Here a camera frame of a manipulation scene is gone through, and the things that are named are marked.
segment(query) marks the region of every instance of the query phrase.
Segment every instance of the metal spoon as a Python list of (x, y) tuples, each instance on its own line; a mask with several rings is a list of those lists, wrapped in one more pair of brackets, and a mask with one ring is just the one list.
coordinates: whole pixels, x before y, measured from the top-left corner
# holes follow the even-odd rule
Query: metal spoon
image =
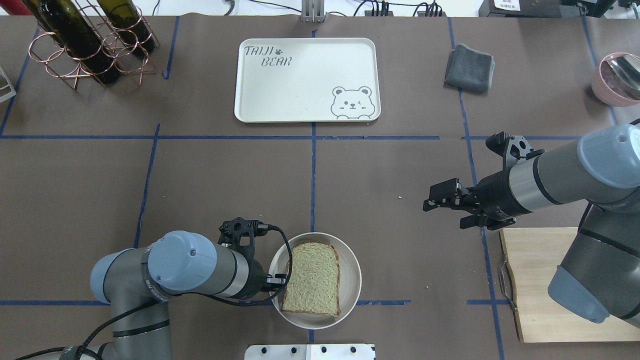
[(640, 100), (640, 60), (625, 54), (607, 60), (618, 77), (618, 82), (629, 97)]

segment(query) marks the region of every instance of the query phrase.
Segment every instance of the blue joint cap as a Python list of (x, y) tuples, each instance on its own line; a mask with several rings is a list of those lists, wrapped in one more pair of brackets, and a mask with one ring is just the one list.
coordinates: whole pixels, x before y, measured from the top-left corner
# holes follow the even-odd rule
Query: blue joint cap
[(133, 249), (125, 249), (123, 251), (116, 252), (115, 254), (109, 254), (98, 260), (98, 262), (93, 266), (93, 270), (91, 270), (89, 286), (91, 287), (91, 291), (93, 291), (93, 296), (95, 296), (98, 301), (105, 304), (110, 304), (109, 300), (107, 300), (107, 296), (105, 296), (104, 294), (104, 277), (107, 276), (109, 267), (111, 267), (111, 264), (115, 261), (115, 259), (123, 252), (129, 250)]
[(200, 234), (172, 231), (156, 241), (149, 252), (151, 278), (174, 291), (186, 291), (202, 285), (216, 267), (216, 249)]
[(640, 129), (620, 124), (594, 131), (578, 141), (582, 166), (600, 182), (614, 188), (640, 186)]
[(547, 292), (562, 307), (590, 322), (602, 323), (609, 317), (602, 303), (561, 266), (556, 269)]

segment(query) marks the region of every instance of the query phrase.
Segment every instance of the slice of bread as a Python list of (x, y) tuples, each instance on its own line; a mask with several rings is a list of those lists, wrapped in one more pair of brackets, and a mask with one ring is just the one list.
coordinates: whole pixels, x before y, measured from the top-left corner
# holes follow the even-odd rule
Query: slice of bread
[(293, 270), (282, 301), (282, 311), (339, 316), (340, 263), (329, 244), (302, 243), (295, 246)]

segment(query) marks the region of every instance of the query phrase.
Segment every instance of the pink bowl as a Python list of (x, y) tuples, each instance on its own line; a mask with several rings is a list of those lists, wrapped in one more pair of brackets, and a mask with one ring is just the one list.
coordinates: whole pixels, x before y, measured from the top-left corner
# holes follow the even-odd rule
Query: pink bowl
[[(591, 79), (591, 89), (593, 89), (593, 93), (605, 104), (611, 106), (631, 106), (635, 104), (640, 104), (640, 100), (632, 99), (629, 96), (622, 95), (623, 90), (620, 88), (616, 88), (616, 90), (612, 89), (610, 85), (616, 87), (616, 80), (613, 78), (616, 75), (611, 70), (607, 60), (611, 60), (613, 58), (617, 58), (627, 53), (613, 53), (609, 54), (602, 59), (600, 64), (598, 65), (597, 70), (593, 73), (593, 78)], [(638, 56), (630, 54), (631, 56), (640, 59)]]

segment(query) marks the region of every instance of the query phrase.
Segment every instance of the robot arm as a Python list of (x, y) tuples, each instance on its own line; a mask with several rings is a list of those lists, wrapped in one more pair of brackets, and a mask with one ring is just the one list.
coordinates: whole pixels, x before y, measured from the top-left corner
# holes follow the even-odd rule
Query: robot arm
[(587, 199), (549, 295), (592, 322), (612, 314), (640, 327), (640, 129), (614, 126), (546, 153), (506, 133), (486, 144), (503, 157), (503, 170), (471, 188), (459, 179), (433, 185), (423, 210), (462, 209), (471, 215), (461, 229), (495, 230), (517, 216)]
[[(113, 323), (112, 342), (91, 350), (103, 360), (172, 360), (170, 299), (197, 293), (248, 306), (255, 304), (220, 298), (250, 299), (260, 291), (273, 291), (258, 304), (272, 299), (286, 287), (291, 266), (288, 274), (272, 277), (254, 260), (255, 237), (270, 230), (280, 231), (287, 243), (278, 227), (237, 218), (223, 223), (218, 243), (199, 234), (172, 231), (145, 249), (127, 249), (100, 259), (91, 273), (94, 295), (111, 304), (114, 317), (131, 314)], [(249, 237), (249, 245), (240, 245), (243, 237)], [(83, 354), (82, 348), (68, 347), (62, 355), (35, 359), (93, 358)]]

